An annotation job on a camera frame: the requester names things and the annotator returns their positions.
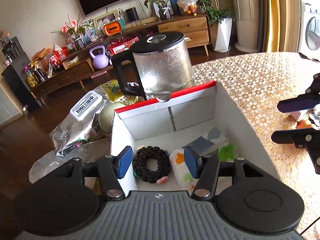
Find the black cylinder speaker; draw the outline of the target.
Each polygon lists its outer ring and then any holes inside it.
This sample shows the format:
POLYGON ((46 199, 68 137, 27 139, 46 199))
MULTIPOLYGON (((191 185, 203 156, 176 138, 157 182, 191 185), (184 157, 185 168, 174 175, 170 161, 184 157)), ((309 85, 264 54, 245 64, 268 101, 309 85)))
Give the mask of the black cylinder speaker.
POLYGON ((129 19, 129 22, 135 22, 139 20, 139 16, 135 7, 129 8, 125 10, 125 12, 127 14, 127 18, 129 19))

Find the fruit plastic bag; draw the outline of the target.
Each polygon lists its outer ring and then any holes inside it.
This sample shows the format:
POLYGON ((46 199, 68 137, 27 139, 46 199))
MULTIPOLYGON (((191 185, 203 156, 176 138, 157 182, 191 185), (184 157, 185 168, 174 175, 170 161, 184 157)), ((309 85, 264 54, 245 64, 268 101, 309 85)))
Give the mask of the fruit plastic bag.
POLYGON ((198 0, 177 0, 176 4, 180 11, 185 15, 197 15, 198 0))

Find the yellow snack bag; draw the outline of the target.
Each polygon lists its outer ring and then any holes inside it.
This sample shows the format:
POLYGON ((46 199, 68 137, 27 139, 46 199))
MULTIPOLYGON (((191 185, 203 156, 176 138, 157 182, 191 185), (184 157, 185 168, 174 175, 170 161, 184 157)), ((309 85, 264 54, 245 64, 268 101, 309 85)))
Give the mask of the yellow snack bag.
POLYGON ((138 102, 139 97, 124 94, 119 87, 117 80, 110 80, 101 84, 101 87, 106 92, 108 99, 111 102, 122 103, 125 106, 132 105, 138 102))

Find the grey blue packet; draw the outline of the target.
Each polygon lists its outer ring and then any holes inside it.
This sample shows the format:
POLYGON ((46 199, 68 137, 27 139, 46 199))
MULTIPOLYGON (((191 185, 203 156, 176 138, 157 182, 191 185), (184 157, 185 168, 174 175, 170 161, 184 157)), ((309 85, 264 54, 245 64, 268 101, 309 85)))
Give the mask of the grey blue packet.
POLYGON ((229 140, 222 134, 217 127, 212 128, 209 132, 196 138, 189 144, 185 145, 191 148, 197 155, 203 156, 211 153, 218 153, 219 150, 229 144, 229 140))

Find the black side cabinet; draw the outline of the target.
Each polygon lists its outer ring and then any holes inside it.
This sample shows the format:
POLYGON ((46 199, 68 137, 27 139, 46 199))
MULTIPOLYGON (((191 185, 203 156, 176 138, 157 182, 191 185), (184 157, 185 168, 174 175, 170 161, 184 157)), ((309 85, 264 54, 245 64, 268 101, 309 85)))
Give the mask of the black side cabinet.
POLYGON ((2 49, 2 53, 10 61, 2 76, 9 85, 13 94, 18 98, 28 112, 33 112, 41 107, 41 103, 31 94, 30 86, 26 82, 23 68, 30 63, 29 57, 21 47, 17 37, 13 37, 2 49))

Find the white floral cloth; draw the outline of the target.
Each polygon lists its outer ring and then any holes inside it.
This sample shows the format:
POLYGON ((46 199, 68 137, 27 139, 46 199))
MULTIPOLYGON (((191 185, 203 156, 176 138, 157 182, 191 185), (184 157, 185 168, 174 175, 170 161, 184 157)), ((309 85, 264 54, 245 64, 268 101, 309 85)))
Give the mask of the white floral cloth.
POLYGON ((174 176, 181 189, 188 191, 189 194, 192 194, 198 179, 193 178, 184 161, 184 149, 180 148, 178 150, 174 150, 170 154, 169 160, 174 176))

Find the small potted plant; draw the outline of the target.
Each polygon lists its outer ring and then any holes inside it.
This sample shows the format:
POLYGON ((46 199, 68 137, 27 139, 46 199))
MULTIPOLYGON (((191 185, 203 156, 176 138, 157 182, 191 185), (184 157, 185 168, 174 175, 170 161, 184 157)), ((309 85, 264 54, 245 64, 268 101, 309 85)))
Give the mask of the small potted plant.
POLYGON ((144 6, 148 9, 149 5, 157 5, 159 19, 160 20, 169 20, 171 19, 170 8, 168 6, 170 0, 145 0, 144 6))

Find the photo frame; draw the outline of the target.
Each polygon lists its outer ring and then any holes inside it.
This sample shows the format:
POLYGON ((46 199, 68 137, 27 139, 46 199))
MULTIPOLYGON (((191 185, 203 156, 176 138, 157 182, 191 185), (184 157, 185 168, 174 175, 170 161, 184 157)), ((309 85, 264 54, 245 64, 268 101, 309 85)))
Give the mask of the photo frame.
POLYGON ((119 18, 119 11, 118 10, 112 10, 110 12, 107 12, 101 16, 98 16, 93 19, 94 27, 95 29, 101 28, 103 29, 104 25, 113 22, 119 18))

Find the pink flower vase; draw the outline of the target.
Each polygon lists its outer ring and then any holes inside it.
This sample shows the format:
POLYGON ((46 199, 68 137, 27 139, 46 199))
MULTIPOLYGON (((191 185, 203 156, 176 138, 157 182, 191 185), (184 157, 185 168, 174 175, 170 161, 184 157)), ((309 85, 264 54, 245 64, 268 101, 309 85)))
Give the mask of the pink flower vase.
POLYGON ((67 15, 68 21, 65 22, 65 25, 61 27, 60 30, 53 30, 51 34, 59 34, 67 38, 66 41, 71 41, 76 45, 76 40, 82 40, 84 45, 92 42, 92 27, 93 23, 84 21, 84 17, 79 15, 76 20, 71 20, 69 15, 67 15))

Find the silver wet wipes pack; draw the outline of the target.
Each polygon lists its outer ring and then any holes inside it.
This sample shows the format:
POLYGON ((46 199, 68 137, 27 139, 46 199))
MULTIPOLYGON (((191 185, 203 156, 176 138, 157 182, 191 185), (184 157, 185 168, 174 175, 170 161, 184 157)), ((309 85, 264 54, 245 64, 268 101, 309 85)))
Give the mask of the silver wet wipes pack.
POLYGON ((110 103, 101 86, 87 92, 70 109, 66 118, 50 132, 55 155, 63 158, 73 149, 104 137, 99 125, 99 115, 110 103))

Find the white planter with plant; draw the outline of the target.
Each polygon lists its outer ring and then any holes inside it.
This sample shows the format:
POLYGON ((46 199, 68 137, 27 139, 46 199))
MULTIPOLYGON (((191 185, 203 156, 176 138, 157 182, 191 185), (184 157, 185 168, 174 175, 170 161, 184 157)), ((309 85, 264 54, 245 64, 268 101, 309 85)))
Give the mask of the white planter with plant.
POLYGON ((226 53, 231 48, 232 16, 225 10, 214 9, 212 0, 198 0, 197 4, 208 16, 213 50, 218 53, 226 53))

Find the red white cardboard box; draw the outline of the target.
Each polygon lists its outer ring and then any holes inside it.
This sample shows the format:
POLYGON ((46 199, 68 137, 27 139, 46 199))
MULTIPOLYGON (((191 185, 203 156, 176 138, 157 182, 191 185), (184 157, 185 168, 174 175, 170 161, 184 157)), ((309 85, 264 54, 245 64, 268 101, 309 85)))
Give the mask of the red white cardboard box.
POLYGON ((264 146, 225 88, 212 81, 176 92, 167 102, 151 99, 116 110, 111 136, 111 154, 126 146, 158 146, 169 153, 217 128, 236 153, 279 180, 264 146))

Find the white washing machine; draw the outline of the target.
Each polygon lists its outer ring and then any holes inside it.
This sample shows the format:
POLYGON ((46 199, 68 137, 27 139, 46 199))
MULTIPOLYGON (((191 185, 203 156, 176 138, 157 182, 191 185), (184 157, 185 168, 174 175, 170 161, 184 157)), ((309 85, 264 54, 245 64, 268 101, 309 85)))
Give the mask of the white washing machine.
POLYGON ((319 60, 319 0, 301 1, 299 52, 319 60))

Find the purple kettlebell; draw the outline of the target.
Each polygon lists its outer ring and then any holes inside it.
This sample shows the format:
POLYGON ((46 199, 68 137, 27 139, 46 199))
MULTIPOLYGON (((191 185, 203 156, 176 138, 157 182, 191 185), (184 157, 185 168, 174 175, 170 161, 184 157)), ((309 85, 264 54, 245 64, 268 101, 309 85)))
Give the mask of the purple kettlebell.
POLYGON ((95 46, 89 50, 89 54, 93 60, 92 64, 95 69, 104 69, 109 64, 109 58, 106 55, 106 49, 103 45, 95 46), (93 51, 102 49, 102 54, 94 55, 93 51))

